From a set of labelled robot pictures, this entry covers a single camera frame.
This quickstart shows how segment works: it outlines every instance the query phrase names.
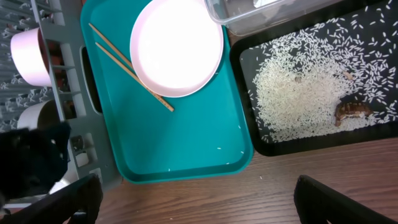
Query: pink plate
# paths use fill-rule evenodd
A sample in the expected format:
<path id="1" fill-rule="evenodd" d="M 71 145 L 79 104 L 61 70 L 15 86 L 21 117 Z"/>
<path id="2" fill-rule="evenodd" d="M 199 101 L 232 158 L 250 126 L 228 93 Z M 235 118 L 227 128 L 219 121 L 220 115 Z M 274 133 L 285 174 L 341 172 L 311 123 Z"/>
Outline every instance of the pink plate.
<path id="1" fill-rule="evenodd" d="M 223 54 L 220 25 L 204 0 L 153 0 L 132 29 L 130 55 L 137 76 L 153 92 L 190 95 L 206 85 Z"/>

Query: black tray rim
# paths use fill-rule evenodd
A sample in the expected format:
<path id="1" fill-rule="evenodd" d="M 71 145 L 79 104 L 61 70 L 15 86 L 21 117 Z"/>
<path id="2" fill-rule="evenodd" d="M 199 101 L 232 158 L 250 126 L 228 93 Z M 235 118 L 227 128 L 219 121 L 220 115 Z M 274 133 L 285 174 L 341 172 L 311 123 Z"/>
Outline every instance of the black tray rim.
<path id="1" fill-rule="evenodd" d="M 343 131 L 326 136 L 317 136 L 304 139 L 295 139 L 286 142 L 268 144 L 261 140 L 256 123 L 256 117 L 252 110 L 252 104 L 244 74 L 240 64 L 240 55 L 250 47 L 271 41 L 282 37 L 291 32 L 297 32 L 300 29 L 314 26 L 319 22 L 340 17 L 347 13 L 364 8 L 382 0 L 343 0 L 341 2 L 324 7 L 323 9 L 311 12 L 304 16 L 270 27 L 257 34 L 250 35 L 237 41 L 231 48 L 229 59 L 233 69 L 236 84 L 241 98 L 241 104 L 246 118 L 246 124 L 249 129 L 251 141 L 255 150 L 263 156 L 281 156 L 298 152 L 324 149 L 328 147 L 343 146 L 366 141 L 398 137 L 398 123 L 389 122 L 387 124 L 377 124 L 370 127 L 356 129 L 354 131 Z"/>

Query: tray rim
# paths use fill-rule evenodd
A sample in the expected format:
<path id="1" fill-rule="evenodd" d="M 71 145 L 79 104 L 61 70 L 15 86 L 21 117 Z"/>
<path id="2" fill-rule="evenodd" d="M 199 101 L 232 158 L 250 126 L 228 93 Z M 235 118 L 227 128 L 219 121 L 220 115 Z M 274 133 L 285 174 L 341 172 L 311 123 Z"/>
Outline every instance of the tray rim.
<path id="1" fill-rule="evenodd" d="M 80 25 L 81 25 L 81 29 L 83 31 L 83 37 L 85 38 L 85 42 L 86 42 L 86 32 L 91 32 L 91 28 L 88 26 L 88 21 L 89 18 L 91 17 L 91 13 L 95 10 L 95 8 L 97 6 L 99 6 L 100 4 L 104 3 L 105 1 L 110 1 L 110 0 L 88 0 L 86 2 L 86 4 L 83 6 L 82 12 L 81 12 L 81 17 L 80 17 Z M 229 39 L 228 39 L 228 35 L 227 35 L 227 31 L 225 29 L 225 27 L 223 27 L 223 35 L 224 35 L 224 49 L 223 51 L 225 51 L 225 53 L 223 53 L 223 60 L 225 61 L 225 64 L 229 67 L 228 70 L 230 70 L 229 72 L 232 73 L 232 68 L 231 68 L 231 62 L 228 60 L 228 55 L 230 52 L 230 45 L 229 45 Z M 94 59 L 90 58 L 90 52 L 93 52 L 94 49 L 92 49 L 90 45 L 85 45 L 83 47 L 87 48 L 87 52 L 89 55 L 89 59 L 90 59 L 90 63 L 92 65 L 96 65 Z M 92 67 L 93 70 L 93 74 L 94 74 L 94 79 L 95 79 L 95 83 L 98 86 L 102 86 L 102 88 L 106 88 L 105 82 L 104 82 L 104 78 L 103 78 L 103 72 L 102 72 L 102 68 L 101 67 Z M 230 78 L 228 78 L 229 81 L 231 82 L 231 85 L 233 85 L 233 82 L 235 82 L 235 80 L 232 78 L 232 76 Z M 234 97 L 236 101 L 240 101 L 239 98 L 239 91 L 236 90 L 236 93 L 231 93 L 231 94 L 236 94 L 236 96 Z M 108 130 L 108 134 L 109 134 L 109 139 L 112 145 L 112 151 L 113 151 L 113 156 L 115 158 L 116 161 L 116 165 L 118 167 L 119 172 L 121 173 L 121 175 L 128 180 L 129 182 L 133 183 L 133 184 L 152 184 L 152 183 L 158 183 L 158 182 L 168 182 L 168 181 L 175 181 L 175 180 L 188 180 L 188 179 L 199 179 L 199 178 L 207 178 L 207 177 L 216 177 L 216 176 L 224 176 L 224 175 L 233 175 L 233 174 L 237 174 L 239 172 L 241 172 L 242 170 L 244 170 L 251 162 L 253 155 L 254 155 L 254 149 L 253 149 L 253 145 L 251 144 L 251 141 L 249 139 L 248 143 L 247 143 L 247 157 L 248 159 L 244 162 L 244 164 L 237 170 L 234 170 L 232 172 L 217 172 L 214 174 L 205 174 L 205 175 L 188 175 L 186 177 L 172 177 L 172 178 L 166 178 L 166 179 L 154 179 L 154 180 L 144 180 L 144 181 L 140 181 L 140 180 L 131 180 L 129 179 L 129 177 L 126 175 L 125 173 L 125 169 L 129 169 L 128 166 L 126 164 L 121 164 L 120 159 L 124 160 L 123 156 L 118 155 L 118 154 L 122 154 L 123 152 L 121 151 L 121 143 L 119 140 L 119 135 L 118 135 L 118 130 L 116 128 L 114 128 L 116 126 L 116 122 L 113 118 L 113 113 L 110 112 L 110 114 L 108 116 L 106 116 L 106 109 L 104 109 L 106 106 L 111 105 L 110 99 L 109 99 L 109 95 L 108 95 L 108 91 L 98 91 L 98 95 L 100 98 L 100 102 L 101 105 L 103 106 L 103 114 L 104 114 L 104 120 L 106 123 L 106 127 Z M 236 104 L 236 111 L 237 113 L 239 111 L 241 111 L 241 117 L 242 120 L 244 121 L 244 123 L 246 123 L 246 118 L 243 114 L 243 108 L 240 107 L 239 108 L 239 103 Z M 246 133 L 243 132 L 244 135 L 247 135 L 247 138 L 250 138 L 250 134 L 249 134 L 249 130 L 248 128 L 245 127 L 241 127 L 242 132 L 245 131 Z"/>
<path id="2" fill-rule="evenodd" d="M 374 126 L 355 129 L 354 131 L 343 131 L 340 133 L 328 134 L 326 136 L 294 139 L 278 143 L 265 143 L 263 140 L 261 140 L 259 135 L 256 116 L 252 110 L 252 104 L 240 62 L 240 55 L 250 47 L 255 47 L 257 45 L 263 44 L 264 42 L 271 41 L 289 33 L 297 32 L 300 29 L 314 26 L 319 22 L 326 22 L 331 18 L 340 17 L 347 13 L 362 9 L 367 5 L 372 5 L 382 1 L 383 0 L 343 0 L 315 12 L 311 12 L 296 19 L 292 19 L 274 27 L 270 27 L 266 30 L 258 32 L 257 34 L 245 37 L 237 41 L 232 46 L 229 53 L 229 59 L 231 61 L 236 83 L 238 84 L 239 95 L 241 97 L 241 103 L 244 110 L 246 123 L 249 128 L 250 137 L 252 139 L 253 146 L 258 153 L 269 157 L 281 156 L 298 152 L 324 149 L 328 147 L 398 137 L 398 123 L 389 122 L 387 124 L 377 124 Z M 372 134 L 365 134 L 365 131 L 372 132 Z M 345 135 L 350 135 L 350 138 L 341 138 Z M 337 140 L 331 142 L 331 136 L 334 136 L 333 138 L 337 138 Z"/>

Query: teal tray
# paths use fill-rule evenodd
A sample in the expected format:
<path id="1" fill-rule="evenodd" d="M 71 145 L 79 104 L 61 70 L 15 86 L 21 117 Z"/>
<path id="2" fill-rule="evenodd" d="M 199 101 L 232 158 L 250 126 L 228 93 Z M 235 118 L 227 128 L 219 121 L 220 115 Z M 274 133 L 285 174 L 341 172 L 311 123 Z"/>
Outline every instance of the teal tray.
<path id="1" fill-rule="evenodd" d="M 174 112 L 95 45 L 99 42 L 116 55 L 91 30 L 89 22 L 129 58 L 132 27 L 149 2 L 89 0 L 81 13 L 81 28 L 120 173 L 142 184 L 238 173 L 250 163 L 254 150 L 228 60 L 225 30 L 218 74 L 193 95 L 165 98 Z"/>

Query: plate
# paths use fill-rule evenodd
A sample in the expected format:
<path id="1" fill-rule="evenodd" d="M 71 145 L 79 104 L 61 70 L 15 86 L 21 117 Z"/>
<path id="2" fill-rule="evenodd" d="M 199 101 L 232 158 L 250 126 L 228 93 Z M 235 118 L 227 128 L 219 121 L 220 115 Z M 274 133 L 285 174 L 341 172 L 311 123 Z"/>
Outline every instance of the plate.
<path id="1" fill-rule="evenodd" d="M 211 20 L 203 1 L 151 1 L 132 29 L 132 65 L 153 92 L 187 96 L 216 73 L 223 41 L 223 30 Z"/>

